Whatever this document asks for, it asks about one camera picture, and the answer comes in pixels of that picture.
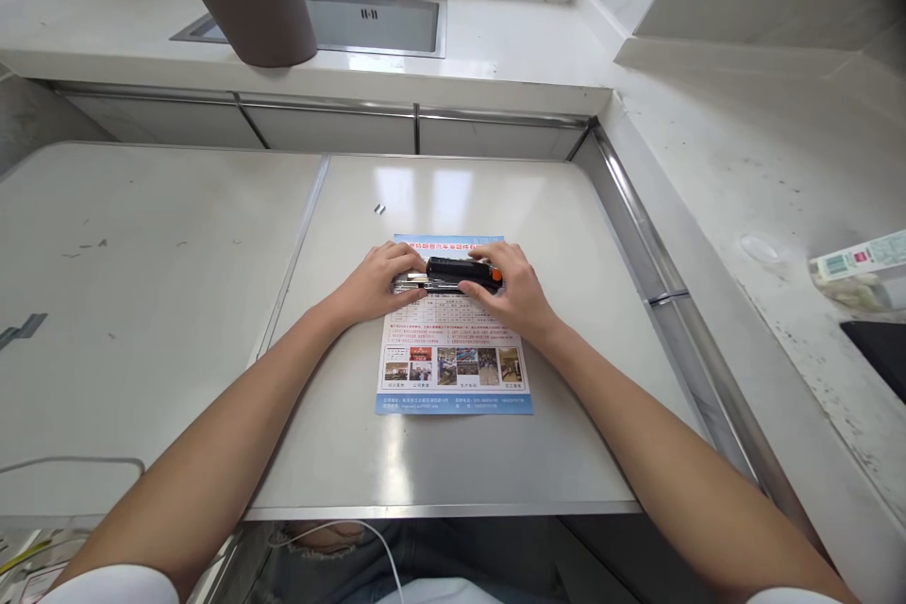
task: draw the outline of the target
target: kitchen sink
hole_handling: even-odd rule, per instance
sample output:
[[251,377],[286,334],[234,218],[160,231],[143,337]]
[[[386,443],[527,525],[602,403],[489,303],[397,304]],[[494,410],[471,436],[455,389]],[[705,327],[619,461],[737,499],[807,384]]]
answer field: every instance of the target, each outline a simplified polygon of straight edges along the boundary
[[[318,48],[432,57],[446,54],[446,0],[306,0]],[[206,14],[170,40],[228,42]]]

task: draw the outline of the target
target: forearm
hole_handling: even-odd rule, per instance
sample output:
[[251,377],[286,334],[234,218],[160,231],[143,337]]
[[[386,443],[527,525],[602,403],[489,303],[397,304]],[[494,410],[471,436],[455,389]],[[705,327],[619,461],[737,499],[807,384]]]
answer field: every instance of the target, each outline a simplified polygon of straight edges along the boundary
[[342,330],[323,304],[302,316],[136,482],[57,585],[134,563],[168,576],[185,600],[242,517],[311,371]]
[[572,328],[536,343],[592,416],[667,541],[715,587],[748,596],[787,585],[856,598],[756,488]]

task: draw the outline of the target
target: white sleeve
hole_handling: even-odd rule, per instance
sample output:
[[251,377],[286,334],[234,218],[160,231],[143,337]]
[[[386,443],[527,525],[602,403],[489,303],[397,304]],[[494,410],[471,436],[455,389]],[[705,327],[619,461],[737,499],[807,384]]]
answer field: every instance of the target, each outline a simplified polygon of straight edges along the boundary
[[160,571],[116,564],[60,585],[41,604],[179,604],[176,588]]
[[836,599],[797,588],[773,588],[758,593],[747,604],[840,604]]

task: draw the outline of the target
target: stainless steel table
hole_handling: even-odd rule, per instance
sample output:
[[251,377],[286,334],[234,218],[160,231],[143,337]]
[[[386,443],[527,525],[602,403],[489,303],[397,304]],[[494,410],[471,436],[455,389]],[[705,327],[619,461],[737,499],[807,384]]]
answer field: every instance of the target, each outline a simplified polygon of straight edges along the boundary
[[[336,156],[305,234],[278,339],[395,233],[520,243],[554,309],[700,431],[577,167],[555,162]],[[375,214],[381,203],[387,209]],[[591,420],[527,349],[534,415],[375,415],[381,320],[347,332],[318,367],[250,519],[635,512]]]
[[[95,522],[395,233],[522,244],[563,318],[700,431],[569,164],[64,144],[4,180],[0,215],[0,326],[49,313],[0,351],[0,468],[45,461],[0,474],[0,525]],[[322,361],[248,518],[638,510],[530,348],[534,415],[375,415],[380,329],[352,328]]]

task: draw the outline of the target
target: flyer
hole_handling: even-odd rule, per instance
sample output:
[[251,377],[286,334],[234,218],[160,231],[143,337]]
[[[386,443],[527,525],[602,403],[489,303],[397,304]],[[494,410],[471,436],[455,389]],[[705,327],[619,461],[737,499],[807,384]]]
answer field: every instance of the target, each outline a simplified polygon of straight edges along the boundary
[[[468,259],[502,236],[396,234],[423,258]],[[376,413],[529,414],[522,338],[463,294],[431,294],[384,317]]]

